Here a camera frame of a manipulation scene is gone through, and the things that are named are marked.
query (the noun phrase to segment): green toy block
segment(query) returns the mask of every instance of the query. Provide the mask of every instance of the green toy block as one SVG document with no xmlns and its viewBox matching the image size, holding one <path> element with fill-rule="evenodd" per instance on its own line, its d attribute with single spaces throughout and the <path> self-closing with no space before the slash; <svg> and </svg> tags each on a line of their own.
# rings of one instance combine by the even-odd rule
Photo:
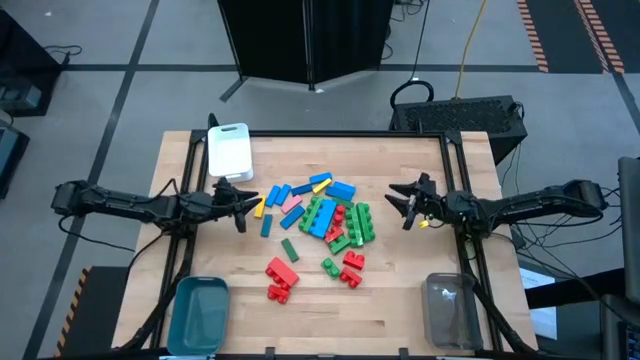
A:
<svg viewBox="0 0 640 360">
<path fill-rule="evenodd" d="M 339 198 L 333 198 L 333 201 L 335 201 L 338 205 L 342 205 L 344 207 L 346 207 L 347 209 L 351 209 L 352 207 L 354 207 L 353 203 L 351 201 L 347 201 L 347 200 L 342 200 Z"/>
<path fill-rule="evenodd" d="M 329 243 L 329 250 L 333 255 L 338 254 L 340 251 L 344 250 L 349 246 L 351 242 L 344 235 L 340 235 L 337 240 L 334 240 Z"/>
<path fill-rule="evenodd" d="M 311 225 L 313 225 L 313 220 L 316 218 L 318 214 L 318 209 L 320 209 L 320 205 L 322 205 L 322 197 L 314 196 L 311 198 L 311 203 L 307 206 L 307 210 L 302 215 L 302 221 L 298 224 L 298 228 L 303 233 L 308 234 Z"/>
<path fill-rule="evenodd" d="M 338 269 L 336 264 L 331 261 L 331 258 L 324 259 L 324 261 L 322 262 L 322 267 L 324 268 L 324 271 L 326 271 L 327 274 L 332 278 L 337 279 L 338 276 L 340 276 L 340 269 Z"/>
<path fill-rule="evenodd" d="M 351 247 L 364 246 L 357 206 L 358 205 L 356 205 L 355 208 L 347 210 L 347 229 L 349 238 L 351 239 Z"/>
<path fill-rule="evenodd" d="M 369 204 L 358 203 L 356 205 L 358 210 L 358 217 L 360 219 L 360 226 L 362 227 L 362 239 L 364 242 L 371 242 L 376 238 L 376 233 L 373 232 L 373 223 L 371 222 L 371 213 L 369 213 Z"/>
<path fill-rule="evenodd" d="M 284 251 L 287 252 L 287 256 L 289 257 L 289 260 L 291 260 L 291 262 L 298 261 L 299 258 L 298 254 L 296 254 L 296 249 L 293 248 L 293 245 L 291 245 L 291 241 L 289 241 L 289 239 L 282 240 L 280 244 L 282 244 Z"/>
</svg>

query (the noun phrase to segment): wooden table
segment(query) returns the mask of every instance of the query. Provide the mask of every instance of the wooden table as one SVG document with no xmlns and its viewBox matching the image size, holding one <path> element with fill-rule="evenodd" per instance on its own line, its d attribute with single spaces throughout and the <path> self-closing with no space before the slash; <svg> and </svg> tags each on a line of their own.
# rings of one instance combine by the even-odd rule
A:
<svg viewBox="0 0 640 360">
<path fill-rule="evenodd" d="M 165 133 L 152 194 L 170 178 L 181 181 L 188 139 L 189 132 Z M 500 185 L 486 134 L 463 133 L 463 140 L 474 193 L 499 198 Z M 436 180 L 440 194 L 446 192 L 438 141 L 260 137 L 252 138 L 251 144 L 255 176 L 238 184 L 240 189 L 268 194 L 274 184 L 298 186 L 308 183 L 310 175 L 331 171 L 335 180 L 357 187 L 354 201 L 371 205 L 376 239 L 363 248 L 367 259 L 363 281 L 352 290 L 329 278 L 321 268 L 321 261 L 331 255 L 323 241 L 303 234 L 297 226 L 289 230 L 280 227 L 283 215 L 277 206 L 266 208 L 265 213 L 274 215 L 268 239 L 260 237 L 262 220 L 255 219 L 253 212 L 247 217 L 245 234 L 236 231 L 231 219 L 201 225 L 192 275 L 221 277 L 231 289 L 230 318 L 221 352 L 264 353 L 265 347 L 274 346 L 278 354 L 393 355 L 398 348 L 408 347 L 411 355 L 451 354 L 424 337 L 420 286 L 431 273 L 459 272 L 453 231 L 446 226 L 425 230 L 414 226 L 412 231 L 403 231 L 402 218 L 383 197 L 391 193 L 389 184 L 412 182 L 421 172 Z M 450 156 L 457 178 L 453 147 Z M 214 180 L 207 179 L 207 191 L 211 191 Z M 459 179 L 456 183 L 461 188 Z M 303 205 L 308 205 L 310 196 L 304 195 Z M 154 226 L 143 226 L 137 248 L 157 234 Z M 281 305 L 267 299 L 266 288 L 272 279 L 264 270 L 274 256 L 289 263 L 280 245 L 285 237 L 300 256 L 291 265 L 300 281 L 289 302 Z M 135 264 L 114 346 L 126 342 L 156 304 L 168 244 L 168 238 L 159 241 Z M 524 341 L 537 347 L 513 245 L 495 236 L 484 241 L 484 248 L 496 305 Z M 332 258 L 341 266 L 342 256 Z M 486 315 L 479 303 L 477 307 L 485 349 L 490 349 Z M 170 305 L 163 344 L 171 314 Z"/>
</svg>

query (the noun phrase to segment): yellow cable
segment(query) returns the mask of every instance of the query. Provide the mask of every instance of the yellow cable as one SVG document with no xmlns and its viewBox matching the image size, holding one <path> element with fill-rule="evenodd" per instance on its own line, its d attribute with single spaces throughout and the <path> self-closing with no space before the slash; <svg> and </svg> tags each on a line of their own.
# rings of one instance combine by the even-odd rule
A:
<svg viewBox="0 0 640 360">
<path fill-rule="evenodd" d="M 456 94 L 454 95 L 454 98 L 458 98 L 458 91 L 460 91 L 460 83 L 462 82 L 462 73 L 464 72 L 464 61 L 467 58 L 467 51 L 469 50 L 469 45 L 471 45 L 471 40 L 473 39 L 473 35 L 476 33 L 476 28 L 478 27 L 478 23 L 480 22 L 480 18 L 482 17 L 482 13 L 484 12 L 485 5 L 487 5 L 487 0 L 482 0 L 482 5 L 480 5 L 480 11 L 478 11 L 478 16 L 476 16 L 476 21 L 473 23 L 471 34 L 469 34 L 469 38 L 467 39 L 467 45 L 464 46 L 464 53 L 462 54 L 462 63 L 460 64 L 460 72 L 458 73 L 458 85 L 456 86 Z"/>
</svg>

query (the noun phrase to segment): white container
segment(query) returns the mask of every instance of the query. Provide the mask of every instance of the white container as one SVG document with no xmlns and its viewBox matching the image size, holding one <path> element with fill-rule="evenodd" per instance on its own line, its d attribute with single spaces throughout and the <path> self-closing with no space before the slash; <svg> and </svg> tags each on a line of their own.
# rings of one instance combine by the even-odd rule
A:
<svg viewBox="0 0 640 360">
<path fill-rule="evenodd" d="M 216 126 L 207 133 L 209 174 L 231 183 L 253 178 L 251 140 L 247 124 Z"/>
</svg>

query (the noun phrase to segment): teal container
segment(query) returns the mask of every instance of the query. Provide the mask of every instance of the teal container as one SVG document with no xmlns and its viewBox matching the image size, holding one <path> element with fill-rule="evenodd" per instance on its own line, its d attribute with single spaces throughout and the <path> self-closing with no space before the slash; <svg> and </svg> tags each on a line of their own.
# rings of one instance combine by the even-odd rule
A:
<svg viewBox="0 0 640 360">
<path fill-rule="evenodd" d="M 213 355 L 224 343 L 229 288 L 220 278 L 187 277 L 178 284 L 167 349 L 172 355 Z"/>
</svg>

